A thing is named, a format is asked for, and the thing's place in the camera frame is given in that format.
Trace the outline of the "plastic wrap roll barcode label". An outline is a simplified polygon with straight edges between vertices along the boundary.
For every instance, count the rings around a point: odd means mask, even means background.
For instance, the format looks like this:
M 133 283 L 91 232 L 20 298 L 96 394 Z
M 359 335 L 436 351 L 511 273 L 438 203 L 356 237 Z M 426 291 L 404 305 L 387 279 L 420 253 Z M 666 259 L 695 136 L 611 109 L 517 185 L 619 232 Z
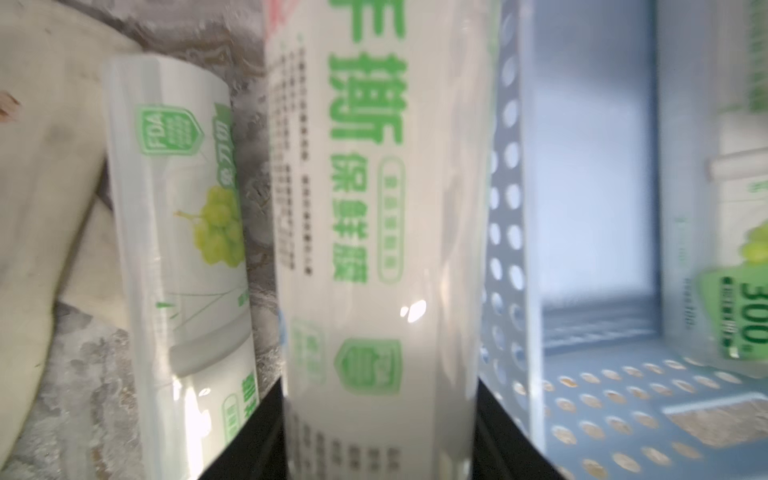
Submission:
M 230 93 L 155 54 L 104 89 L 146 475 L 196 479 L 259 401 Z

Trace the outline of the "clear plastic wrap roll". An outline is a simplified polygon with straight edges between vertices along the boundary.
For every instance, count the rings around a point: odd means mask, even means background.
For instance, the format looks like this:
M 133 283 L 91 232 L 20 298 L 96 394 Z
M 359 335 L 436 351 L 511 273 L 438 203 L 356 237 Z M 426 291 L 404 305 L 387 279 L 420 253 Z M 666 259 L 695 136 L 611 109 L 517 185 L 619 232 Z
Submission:
M 767 5 L 656 5 L 663 335 L 767 374 Z

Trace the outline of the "plastic wrap roll green text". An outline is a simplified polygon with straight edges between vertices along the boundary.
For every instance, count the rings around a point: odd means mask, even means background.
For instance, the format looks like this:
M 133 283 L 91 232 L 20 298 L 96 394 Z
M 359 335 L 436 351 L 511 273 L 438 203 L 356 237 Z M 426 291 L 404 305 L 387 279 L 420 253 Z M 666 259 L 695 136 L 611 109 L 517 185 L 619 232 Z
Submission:
M 497 1 L 266 1 L 292 479 L 472 472 Z

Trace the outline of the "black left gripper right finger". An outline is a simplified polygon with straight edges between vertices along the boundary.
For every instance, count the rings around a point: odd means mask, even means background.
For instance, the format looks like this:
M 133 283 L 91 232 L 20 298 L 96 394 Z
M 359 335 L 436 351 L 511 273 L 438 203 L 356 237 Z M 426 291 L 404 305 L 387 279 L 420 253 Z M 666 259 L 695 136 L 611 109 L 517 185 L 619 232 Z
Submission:
M 478 383 L 472 473 L 475 480 L 561 480 L 482 380 Z

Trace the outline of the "beige cloth under arm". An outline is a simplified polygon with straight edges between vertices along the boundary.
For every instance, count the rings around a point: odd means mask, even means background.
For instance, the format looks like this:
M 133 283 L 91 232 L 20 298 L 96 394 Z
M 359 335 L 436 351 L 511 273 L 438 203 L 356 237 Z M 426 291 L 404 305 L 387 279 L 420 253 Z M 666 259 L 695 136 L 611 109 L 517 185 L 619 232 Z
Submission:
M 58 299 L 128 325 L 106 156 L 102 67 L 138 44 L 55 1 L 1 5 L 1 455 L 35 402 Z

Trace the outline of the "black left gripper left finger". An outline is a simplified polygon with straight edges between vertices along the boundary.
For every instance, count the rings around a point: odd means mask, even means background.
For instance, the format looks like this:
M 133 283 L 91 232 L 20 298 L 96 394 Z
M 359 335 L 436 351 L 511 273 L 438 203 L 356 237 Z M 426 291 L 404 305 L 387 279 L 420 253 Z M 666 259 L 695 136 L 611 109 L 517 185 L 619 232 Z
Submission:
M 269 389 L 235 439 L 200 476 L 201 480 L 285 480 L 281 378 Z

